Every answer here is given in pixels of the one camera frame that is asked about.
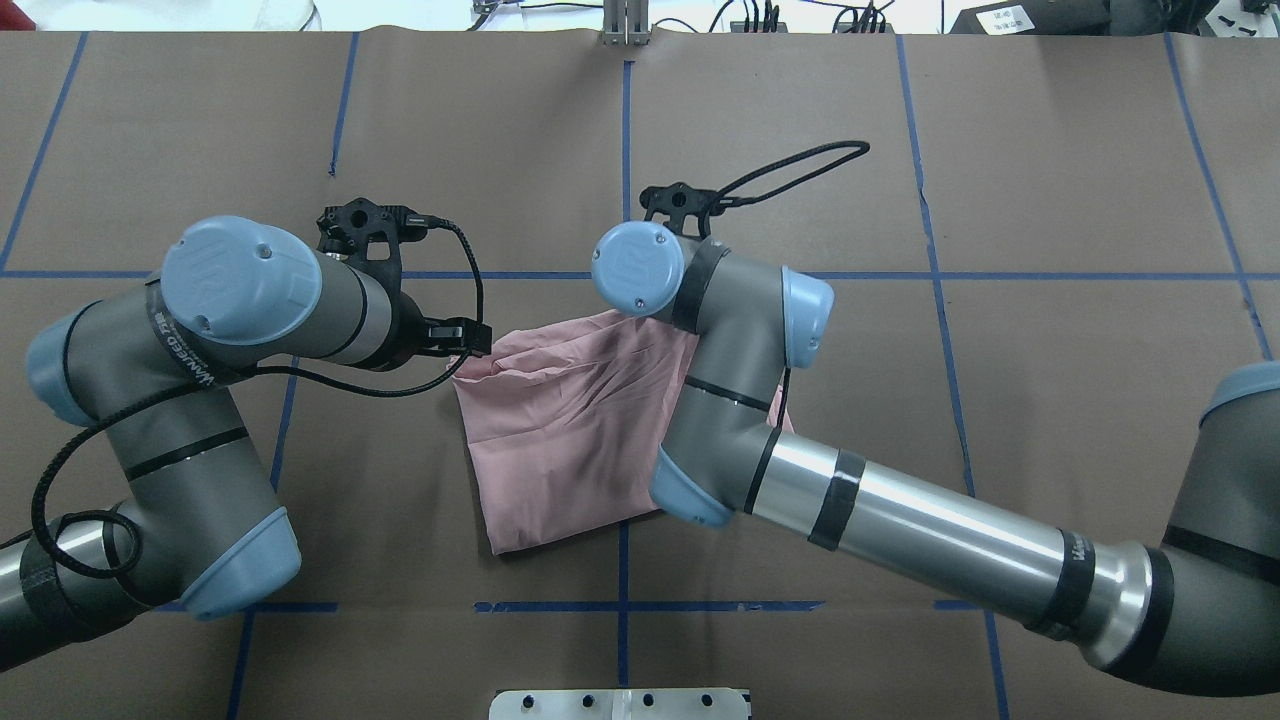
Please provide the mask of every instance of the red object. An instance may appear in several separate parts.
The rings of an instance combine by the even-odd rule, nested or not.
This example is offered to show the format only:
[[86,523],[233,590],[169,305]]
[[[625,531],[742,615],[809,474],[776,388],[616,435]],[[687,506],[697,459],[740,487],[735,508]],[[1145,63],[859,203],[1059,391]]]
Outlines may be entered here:
[[0,0],[0,29],[36,29],[36,23],[13,0]]

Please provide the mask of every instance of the gray robot arm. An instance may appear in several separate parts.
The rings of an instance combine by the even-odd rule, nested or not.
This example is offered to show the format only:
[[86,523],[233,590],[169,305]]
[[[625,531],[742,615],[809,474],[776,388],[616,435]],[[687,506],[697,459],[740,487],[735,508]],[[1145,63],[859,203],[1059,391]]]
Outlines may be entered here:
[[[32,387],[67,421],[87,427],[161,392],[175,397],[106,430],[131,491],[114,510],[141,547],[96,519],[59,533],[64,516],[51,534],[84,573],[35,538],[0,548],[0,670],[175,600],[197,619],[219,618],[293,578],[293,529],[225,386],[276,354],[389,370],[416,354],[486,351],[488,328],[424,318],[399,292],[398,241],[440,227],[433,223],[364,199],[329,208],[320,225],[330,256],[279,228],[210,218],[145,286],[36,338]],[[388,242],[390,258],[370,261],[371,241]],[[127,573],[90,571],[127,557],[136,557]]]
[[591,273],[618,310],[700,336],[650,491],[667,511],[758,515],[1134,683],[1280,691],[1280,363],[1220,386],[1161,547],[1101,544],[765,424],[783,369],[818,350],[826,283],[645,222],[605,234]]

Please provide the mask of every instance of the pink cloth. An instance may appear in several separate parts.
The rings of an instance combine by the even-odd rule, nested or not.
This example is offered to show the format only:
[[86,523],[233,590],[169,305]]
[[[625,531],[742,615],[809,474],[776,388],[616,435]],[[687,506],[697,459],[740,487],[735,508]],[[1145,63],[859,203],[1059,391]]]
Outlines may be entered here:
[[494,555],[657,510],[649,479],[696,346],[611,310],[516,331],[462,365],[453,383]]

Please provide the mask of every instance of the blue cap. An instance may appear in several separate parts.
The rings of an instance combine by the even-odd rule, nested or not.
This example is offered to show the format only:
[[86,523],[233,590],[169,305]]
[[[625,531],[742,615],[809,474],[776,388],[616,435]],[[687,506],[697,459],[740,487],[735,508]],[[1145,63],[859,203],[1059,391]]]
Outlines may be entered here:
[[160,292],[182,327],[224,345],[261,345],[297,328],[320,300],[320,261],[293,234],[219,215],[169,249]]
[[782,266],[782,318],[786,323],[788,366],[813,365],[835,305],[836,291],[829,284]]
[[662,446],[658,446],[658,465],[653,469],[649,497],[658,507],[698,525],[722,528],[733,516],[733,511],[724,507],[724,503],[689,479]]
[[293,525],[284,509],[276,507],[206,568],[180,602],[196,620],[221,618],[280,589],[301,566]]
[[644,220],[614,225],[591,254],[591,281],[609,305],[649,316],[676,299],[685,252],[676,233]]
[[1210,400],[1208,409],[1201,415],[1201,424],[1208,414],[1226,405],[1233,400],[1239,400],[1249,395],[1280,389],[1280,363],[1254,363],[1245,365],[1217,383],[1213,391],[1213,400]]
[[88,310],[88,305],[40,331],[27,347],[27,383],[36,397],[54,410],[64,423],[87,428],[93,419],[76,402],[67,378],[67,342],[76,320]]

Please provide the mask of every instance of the folded towel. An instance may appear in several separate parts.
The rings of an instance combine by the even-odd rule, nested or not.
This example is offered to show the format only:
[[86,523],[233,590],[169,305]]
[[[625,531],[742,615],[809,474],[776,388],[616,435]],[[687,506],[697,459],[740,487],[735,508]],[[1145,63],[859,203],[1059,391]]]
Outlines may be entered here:
[[657,510],[649,479],[696,346],[611,310],[516,331],[462,365],[453,383],[494,555]]

